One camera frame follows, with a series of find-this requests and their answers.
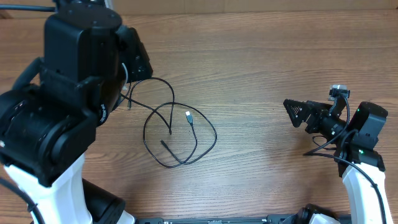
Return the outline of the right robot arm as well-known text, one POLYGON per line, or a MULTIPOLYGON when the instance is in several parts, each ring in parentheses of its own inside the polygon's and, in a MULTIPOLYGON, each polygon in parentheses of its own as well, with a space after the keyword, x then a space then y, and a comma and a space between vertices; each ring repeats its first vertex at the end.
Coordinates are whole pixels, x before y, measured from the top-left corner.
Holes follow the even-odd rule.
POLYGON ((315 101, 283 102, 294 127, 306 123, 306 132, 323 137, 326 143, 305 153, 333 159, 348 193, 352 223, 392 223, 385 191, 386 167, 375 151, 388 112, 374 103, 362 102, 354 114, 345 96, 333 97, 333 104, 315 101))

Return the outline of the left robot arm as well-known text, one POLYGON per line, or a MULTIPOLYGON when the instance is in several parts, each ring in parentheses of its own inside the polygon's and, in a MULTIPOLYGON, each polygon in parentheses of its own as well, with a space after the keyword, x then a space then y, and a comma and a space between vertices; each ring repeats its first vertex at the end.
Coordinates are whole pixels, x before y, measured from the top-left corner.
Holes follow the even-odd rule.
POLYGON ((111 1, 57 1, 44 56, 1 95, 1 184, 34 223, 135 223, 123 199, 85 180, 85 152, 124 85, 151 78, 137 31, 111 1))

